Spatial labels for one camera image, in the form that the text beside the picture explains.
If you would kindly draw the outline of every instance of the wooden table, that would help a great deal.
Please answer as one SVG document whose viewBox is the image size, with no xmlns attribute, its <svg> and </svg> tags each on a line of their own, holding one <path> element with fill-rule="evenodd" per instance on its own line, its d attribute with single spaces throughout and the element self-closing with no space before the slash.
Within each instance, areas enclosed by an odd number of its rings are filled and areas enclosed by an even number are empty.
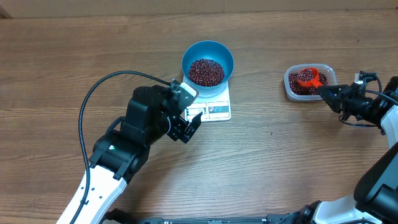
<svg viewBox="0 0 398 224">
<path fill-rule="evenodd" d="M 0 223 L 55 223 L 68 205 L 84 172 L 78 112 L 98 79 L 137 70 L 181 80 L 184 51 L 207 39 L 235 58 L 231 121 L 203 124 L 188 144 L 157 141 L 112 207 L 136 217 L 252 217 L 352 194 L 386 137 L 341 124 L 322 101 L 289 101 L 283 76 L 325 63 L 340 84 L 362 69 L 385 86 L 398 74 L 396 10 L 1 20 Z M 89 154 L 133 89 L 154 84 L 125 75 L 94 92 Z"/>
</svg>

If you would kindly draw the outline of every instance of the pile of beans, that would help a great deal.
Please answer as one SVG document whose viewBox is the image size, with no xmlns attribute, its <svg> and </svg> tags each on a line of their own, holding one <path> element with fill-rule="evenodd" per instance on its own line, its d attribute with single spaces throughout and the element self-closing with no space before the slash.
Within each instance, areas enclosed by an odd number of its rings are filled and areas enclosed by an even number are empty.
<svg viewBox="0 0 398 224">
<path fill-rule="evenodd" d="M 328 84 L 328 78 L 323 73 L 318 73 L 319 82 L 323 85 Z M 302 87 L 297 82 L 299 79 L 302 82 L 307 82 L 313 79 L 312 71 L 309 69 L 304 70 L 302 73 L 290 73 L 289 74 L 289 85 L 292 92 L 297 95 L 317 95 L 317 89 L 314 86 L 311 87 Z"/>
<path fill-rule="evenodd" d="M 189 79 L 200 86 L 217 86 L 225 77 L 224 68 L 214 60 L 199 59 L 192 63 Z"/>
</svg>

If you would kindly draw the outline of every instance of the plastic container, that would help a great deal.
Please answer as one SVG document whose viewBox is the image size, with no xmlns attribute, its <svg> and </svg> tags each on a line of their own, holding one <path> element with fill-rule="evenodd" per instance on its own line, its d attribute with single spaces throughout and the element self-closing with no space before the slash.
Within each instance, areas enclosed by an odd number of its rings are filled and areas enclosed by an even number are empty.
<svg viewBox="0 0 398 224">
<path fill-rule="evenodd" d="M 188 71 L 191 64 L 198 59 L 212 59 L 220 63 L 224 68 L 225 77 L 217 86 L 200 86 L 189 80 Z M 222 93 L 227 87 L 227 81 L 231 77 L 234 70 L 234 58 L 232 53 L 223 44 L 212 40 L 197 42 L 185 52 L 182 57 L 182 72 L 184 73 L 184 81 L 199 91 L 199 97 L 210 98 Z"/>
<path fill-rule="evenodd" d="M 285 72 L 285 89 L 286 89 L 286 95 L 287 98 L 292 100 L 292 101 L 313 101 L 313 100 L 322 100 L 322 98 L 319 95 L 312 95 L 312 96 L 305 96 L 305 95 L 297 95 L 292 90 L 290 89 L 289 85 L 289 74 L 290 73 L 298 73 L 304 68 L 316 68 L 318 69 L 319 72 L 323 73 L 326 75 L 328 78 L 328 84 L 327 85 L 337 85 L 337 78 L 335 71 L 329 66 L 325 64 L 319 64 L 319 63 L 314 63 L 314 64 L 301 64 L 301 65 L 294 65 L 291 66 L 286 72 Z"/>
</svg>

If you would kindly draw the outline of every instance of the beige backdrop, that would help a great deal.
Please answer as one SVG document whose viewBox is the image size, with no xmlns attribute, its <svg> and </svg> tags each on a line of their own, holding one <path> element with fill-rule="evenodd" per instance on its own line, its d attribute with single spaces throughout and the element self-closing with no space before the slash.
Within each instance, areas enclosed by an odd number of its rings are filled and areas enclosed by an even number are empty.
<svg viewBox="0 0 398 224">
<path fill-rule="evenodd" d="M 398 0 L 0 0 L 5 17 L 395 9 Z"/>
</svg>

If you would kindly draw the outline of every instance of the rectangular container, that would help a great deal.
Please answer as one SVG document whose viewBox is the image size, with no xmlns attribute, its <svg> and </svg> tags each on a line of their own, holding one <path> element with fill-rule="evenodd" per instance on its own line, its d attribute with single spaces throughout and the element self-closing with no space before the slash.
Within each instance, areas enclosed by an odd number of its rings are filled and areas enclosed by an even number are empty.
<svg viewBox="0 0 398 224">
<path fill-rule="evenodd" d="M 290 73 L 298 73 L 304 68 L 316 68 L 320 73 L 323 73 L 326 75 L 328 78 L 328 84 L 327 85 L 337 85 L 337 78 L 335 71 L 329 66 L 325 64 L 320 64 L 320 63 L 312 63 L 312 64 L 301 64 L 301 65 L 294 65 L 291 66 L 286 72 L 285 72 L 285 89 L 286 89 L 286 95 L 287 98 L 292 100 L 292 101 L 314 101 L 314 100 L 322 100 L 322 98 L 319 95 L 313 95 L 313 96 L 305 96 L 305 95 L 297 95 L 292 90 L 290 89 L 289 85 L 289 74 Z"/>
</svg>

